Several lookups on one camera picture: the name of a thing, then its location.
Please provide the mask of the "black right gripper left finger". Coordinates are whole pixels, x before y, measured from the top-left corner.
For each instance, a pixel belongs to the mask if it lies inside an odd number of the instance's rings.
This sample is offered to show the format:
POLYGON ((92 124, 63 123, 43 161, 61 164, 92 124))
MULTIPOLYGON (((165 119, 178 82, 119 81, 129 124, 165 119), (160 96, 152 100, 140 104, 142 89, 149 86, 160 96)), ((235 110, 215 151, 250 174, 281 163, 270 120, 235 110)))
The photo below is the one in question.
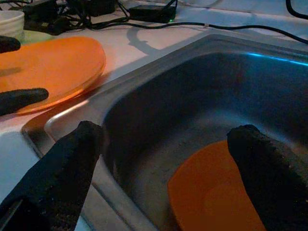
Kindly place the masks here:
POLYGON ((59 139, 0 203, 0 231, 74 231, 104 141, 90 121, 59 139))

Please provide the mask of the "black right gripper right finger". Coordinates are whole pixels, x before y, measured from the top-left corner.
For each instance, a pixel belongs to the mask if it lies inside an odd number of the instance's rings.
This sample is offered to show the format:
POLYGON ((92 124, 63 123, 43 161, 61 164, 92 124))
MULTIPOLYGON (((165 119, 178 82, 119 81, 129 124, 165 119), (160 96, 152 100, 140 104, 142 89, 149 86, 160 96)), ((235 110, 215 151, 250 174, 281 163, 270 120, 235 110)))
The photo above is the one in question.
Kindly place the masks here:
POLYGON ((267 231, 308 231, 308 162, 253 125, 227 134, 247 195, 267 231))

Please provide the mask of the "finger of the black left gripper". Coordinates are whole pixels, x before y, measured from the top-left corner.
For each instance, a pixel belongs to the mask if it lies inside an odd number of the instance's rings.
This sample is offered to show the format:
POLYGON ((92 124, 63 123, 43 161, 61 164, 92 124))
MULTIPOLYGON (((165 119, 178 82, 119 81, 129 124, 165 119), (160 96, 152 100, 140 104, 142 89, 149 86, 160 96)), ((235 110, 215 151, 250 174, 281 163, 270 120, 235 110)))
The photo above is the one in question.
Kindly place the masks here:
POLYGON ((15 113, 28 105, 47 99, 49 92, 44 88, 12 90, 0 93, 0 116, 15 113))
POLYGON ((0 36, 0 53, 17 51, 20 48, 21 48, 21 43, 16 38, 0 36))

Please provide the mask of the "orange plastic bowl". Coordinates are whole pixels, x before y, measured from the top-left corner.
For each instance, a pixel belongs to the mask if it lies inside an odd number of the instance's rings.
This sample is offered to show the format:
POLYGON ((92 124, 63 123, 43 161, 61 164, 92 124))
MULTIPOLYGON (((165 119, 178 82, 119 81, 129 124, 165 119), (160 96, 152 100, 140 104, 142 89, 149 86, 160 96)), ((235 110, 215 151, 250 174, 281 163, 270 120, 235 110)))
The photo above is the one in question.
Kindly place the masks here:
POLYGON ((170 178, 168 198, 181 231, 266 231, 226 141, 190 156, 170 178))

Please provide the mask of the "white bowl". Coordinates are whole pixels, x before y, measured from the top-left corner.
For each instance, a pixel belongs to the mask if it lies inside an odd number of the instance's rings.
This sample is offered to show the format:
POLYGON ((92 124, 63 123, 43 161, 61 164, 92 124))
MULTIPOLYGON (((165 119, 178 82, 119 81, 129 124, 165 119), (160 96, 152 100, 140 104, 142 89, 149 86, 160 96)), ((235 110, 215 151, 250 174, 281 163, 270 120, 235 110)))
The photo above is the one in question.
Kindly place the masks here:
POLYGON ((0 36, 7 36, 23 41, 25 14, 22 11, 0 11, 0 36))

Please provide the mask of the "green plate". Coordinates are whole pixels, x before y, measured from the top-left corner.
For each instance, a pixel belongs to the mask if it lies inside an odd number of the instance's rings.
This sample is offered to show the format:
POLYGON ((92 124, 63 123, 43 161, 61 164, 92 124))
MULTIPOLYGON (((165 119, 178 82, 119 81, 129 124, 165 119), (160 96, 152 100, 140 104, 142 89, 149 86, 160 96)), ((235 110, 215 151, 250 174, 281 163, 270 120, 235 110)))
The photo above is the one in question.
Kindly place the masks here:
POLYGON ((21 44, 24 45, 24 44, 37 43, 37 42, 52 40, 54 38, 55 36, 47 33, 25 30, 24 37, 21 40, 21 44))

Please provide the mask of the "orange plastic plate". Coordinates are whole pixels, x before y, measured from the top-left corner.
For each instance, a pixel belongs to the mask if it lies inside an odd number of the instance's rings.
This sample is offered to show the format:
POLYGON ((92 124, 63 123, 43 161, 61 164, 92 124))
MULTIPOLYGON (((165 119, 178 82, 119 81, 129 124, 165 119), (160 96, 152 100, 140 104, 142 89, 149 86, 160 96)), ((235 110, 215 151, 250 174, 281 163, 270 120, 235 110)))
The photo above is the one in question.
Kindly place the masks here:
POLYGON ((88 37, 60 38, 23 45, 0 54, 0 93, 44 88, 47 99, 19 109, 23 115, 72 99, 90 87, 106 65, 102 45, 88 37))

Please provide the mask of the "black charger box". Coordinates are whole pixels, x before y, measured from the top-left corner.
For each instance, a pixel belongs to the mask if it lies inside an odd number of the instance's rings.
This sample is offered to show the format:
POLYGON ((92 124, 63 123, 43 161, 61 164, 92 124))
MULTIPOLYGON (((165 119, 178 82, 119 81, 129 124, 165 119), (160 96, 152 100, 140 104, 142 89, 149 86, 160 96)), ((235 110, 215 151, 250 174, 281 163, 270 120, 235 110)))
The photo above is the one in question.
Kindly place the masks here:
POLYGON ((91 19, 115 11, 116 0, 34 0, 25 5, 24 29, 60 35, 91 26, 91 19))

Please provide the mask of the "stainless steel sink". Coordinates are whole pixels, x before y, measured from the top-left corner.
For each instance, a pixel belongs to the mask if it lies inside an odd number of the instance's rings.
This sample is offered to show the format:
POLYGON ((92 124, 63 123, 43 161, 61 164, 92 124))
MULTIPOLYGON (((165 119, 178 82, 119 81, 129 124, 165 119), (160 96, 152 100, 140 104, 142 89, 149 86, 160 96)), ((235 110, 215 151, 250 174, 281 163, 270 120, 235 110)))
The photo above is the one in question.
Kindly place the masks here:
POLYGON ((308 162, 308 45, 217 32, 27 122, 39 157, 81 121, 107 147, 82 216, 93 231, 178 231, 167 199, 177 167, 252 124, 308 162))

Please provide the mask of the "black power adapter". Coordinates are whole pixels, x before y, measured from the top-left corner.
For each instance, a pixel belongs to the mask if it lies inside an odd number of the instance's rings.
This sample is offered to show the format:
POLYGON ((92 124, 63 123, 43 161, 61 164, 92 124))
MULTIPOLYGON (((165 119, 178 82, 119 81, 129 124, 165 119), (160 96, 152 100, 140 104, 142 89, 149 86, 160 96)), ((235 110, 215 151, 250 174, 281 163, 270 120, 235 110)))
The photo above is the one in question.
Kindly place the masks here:
POLYGON ((131 20, 168 23, 175 18, 176 9, 176 6, 139 5, 129 8, 128 13, 131 20))

